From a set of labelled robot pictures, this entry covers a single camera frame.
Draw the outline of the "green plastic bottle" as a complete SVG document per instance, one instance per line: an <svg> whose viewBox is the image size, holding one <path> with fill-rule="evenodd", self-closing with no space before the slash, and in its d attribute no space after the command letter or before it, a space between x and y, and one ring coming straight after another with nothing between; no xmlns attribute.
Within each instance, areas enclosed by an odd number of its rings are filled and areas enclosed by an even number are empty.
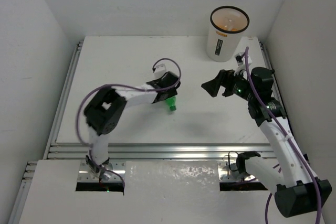
<svg viewBox="0 0 336 224"><path fill-rule="evenodd" d="M176 111L176 97L167 98L164 102L171 112Z"/></svg>

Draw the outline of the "orange bottle brown cap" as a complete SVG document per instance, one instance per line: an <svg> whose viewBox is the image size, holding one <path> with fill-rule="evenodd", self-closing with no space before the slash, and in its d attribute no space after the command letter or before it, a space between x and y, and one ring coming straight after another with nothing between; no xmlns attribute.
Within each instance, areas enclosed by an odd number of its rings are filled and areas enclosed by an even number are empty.
<svg viewBox="0 0 336 224"><path fill-rule="evenodd" d="M230 30L230 27L227 25L219 25L219 28L223 30Z"/></svg>

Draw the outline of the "clear bottle yellow cap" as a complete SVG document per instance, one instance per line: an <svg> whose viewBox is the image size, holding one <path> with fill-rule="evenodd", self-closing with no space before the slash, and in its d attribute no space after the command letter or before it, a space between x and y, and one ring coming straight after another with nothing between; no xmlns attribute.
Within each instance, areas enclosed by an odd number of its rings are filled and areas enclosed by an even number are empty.
<svg viewBox="0 0 336 224"><path fill-rule="evenodd" d="M230 30L226 30L226 31L238 31L238 30L240 30L239 22L236 21L236 20L233 20L231 18L225 18L224 25L227 25L227 26L230 27Z"/></svg>

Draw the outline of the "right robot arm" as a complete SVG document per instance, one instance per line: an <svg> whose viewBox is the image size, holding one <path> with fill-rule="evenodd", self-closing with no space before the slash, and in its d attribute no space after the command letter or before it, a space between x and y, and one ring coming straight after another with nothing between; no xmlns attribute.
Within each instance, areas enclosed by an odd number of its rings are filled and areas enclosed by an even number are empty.
<svg viewBox="0 0 336 224"><path fill-rule="evenodd" d="M220 70L201 87L212 97L224 87L224 97L235 94L247 101L250 117L270 143L281 168L276 171L258 152L248 151L237 156L238 173L256 177L273 194L278 210L286 218L320 213L332 192L331 184L318 178L296 144L281 103L272 97L273 74L273 70L256 67L246 79L241 72Z"/></svg>

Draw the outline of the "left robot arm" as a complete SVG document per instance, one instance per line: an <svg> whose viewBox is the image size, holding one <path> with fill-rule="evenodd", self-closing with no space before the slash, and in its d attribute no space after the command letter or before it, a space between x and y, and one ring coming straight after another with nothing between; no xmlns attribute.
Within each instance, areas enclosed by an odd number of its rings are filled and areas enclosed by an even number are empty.
<svg viewBox="0 0 336 224"><path fill-rule="evenodd" d="M117 84L99 89L83 112L89 131L86 162L92 171L96 174L113 172L106 168L109 163L107 135L116 128L125 109L173 98L180 85L180 78L167 71L138 87Z"/></svg>

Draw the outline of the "white bin black rim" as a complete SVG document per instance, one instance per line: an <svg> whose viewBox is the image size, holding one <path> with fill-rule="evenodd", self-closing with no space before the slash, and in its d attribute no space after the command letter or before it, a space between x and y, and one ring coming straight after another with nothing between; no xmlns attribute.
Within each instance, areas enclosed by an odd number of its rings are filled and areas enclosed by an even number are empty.
<svg viewBox="0 0 336 224"><path fill-rule="evenodd" d="M224 25L225 18L239 22L238 31L225 31L219 28ZM209 17L209 30L206 53L216 62L226 62L233 56L244 32L250 24L248 14L235 6L221 6L214 9Z"/></svg>

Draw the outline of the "white foam cover plate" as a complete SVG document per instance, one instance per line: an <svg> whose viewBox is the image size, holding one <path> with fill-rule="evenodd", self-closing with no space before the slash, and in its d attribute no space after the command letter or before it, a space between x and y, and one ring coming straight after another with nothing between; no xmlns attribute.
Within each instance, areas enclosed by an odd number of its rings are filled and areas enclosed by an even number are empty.
<svg viewBox="0 0 336 224"><path fill-rule="evenodd" d="M215 161L129 161L124 193L198 195L219 191Z"/></svg>

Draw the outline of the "aluminium table edge rail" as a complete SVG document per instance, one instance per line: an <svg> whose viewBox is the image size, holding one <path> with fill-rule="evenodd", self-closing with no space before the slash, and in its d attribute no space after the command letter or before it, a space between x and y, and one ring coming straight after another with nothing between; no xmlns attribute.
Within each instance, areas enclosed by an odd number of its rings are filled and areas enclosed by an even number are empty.
<svg viewBox="0 0 336 224"><path fill-rule="evenodd" d="M267 143L228 144L109 144L104 150L111 159L215 159L227 155L256 151L263 158L275 158ZM88 148L79 144L52 144L44 153L44 159L83 159Z"/></svg>

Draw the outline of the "left side rail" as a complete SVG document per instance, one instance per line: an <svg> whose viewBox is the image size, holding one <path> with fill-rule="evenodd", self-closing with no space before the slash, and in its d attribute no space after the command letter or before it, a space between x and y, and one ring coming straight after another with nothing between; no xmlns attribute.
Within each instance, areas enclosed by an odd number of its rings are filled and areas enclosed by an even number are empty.
<svg viewBox="0 0 336 224"><path fill-rule="evenodd" d="M56 114L54 117L53 125L51 127L51 131L50 131L50 135L48 139L51 145L55 145L55 143L57 142L57 137L58 137L58 133L60 130L63 114L65 112L66 103L68 100L69 92L71 89L71 84L72 84L72 81L75 75L75 71L76 71L76 67L77 67L77 63L79 60L82 47L83 47L83 40L77 43L77 45L75 46L74 52L72 54L72 58L71 58L70 65L67 71L64 86L61 92L60 100L58 102Z"/></svg>

